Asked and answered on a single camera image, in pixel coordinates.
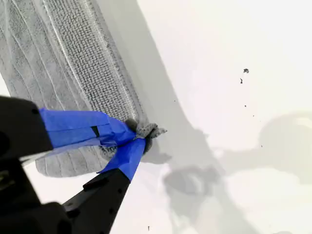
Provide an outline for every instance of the gray fabric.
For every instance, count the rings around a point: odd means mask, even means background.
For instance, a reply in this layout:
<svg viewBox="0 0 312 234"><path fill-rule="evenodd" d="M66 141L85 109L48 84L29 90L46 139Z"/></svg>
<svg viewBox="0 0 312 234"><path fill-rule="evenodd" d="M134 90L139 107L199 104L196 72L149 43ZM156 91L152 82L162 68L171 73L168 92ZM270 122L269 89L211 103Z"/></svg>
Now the gray fabric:
<svg viewBox="0 0 312 234"><path fill-rule="evenodd" d="M40 108L103 111L149 128L99 8L89 0L0 0L0 72L12 97ZM103 169L115 152L83 147L37 159L36 166L47 176L77 176Z"/></svg>

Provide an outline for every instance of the ribbed fabric texture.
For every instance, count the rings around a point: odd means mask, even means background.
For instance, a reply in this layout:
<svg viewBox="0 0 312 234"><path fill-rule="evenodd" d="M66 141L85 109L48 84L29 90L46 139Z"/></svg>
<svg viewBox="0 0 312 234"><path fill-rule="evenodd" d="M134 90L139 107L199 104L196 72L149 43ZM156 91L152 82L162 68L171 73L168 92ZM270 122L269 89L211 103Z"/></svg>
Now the ribbed fabric texture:
<svg viewBox="0 0 312 234"><path fill-rule="evenodd" d="M98 6L89 0L0 0L0 72L10 95L53 110L147 122ZM100 171L115 148L36 160L47 176Z"/></svg>

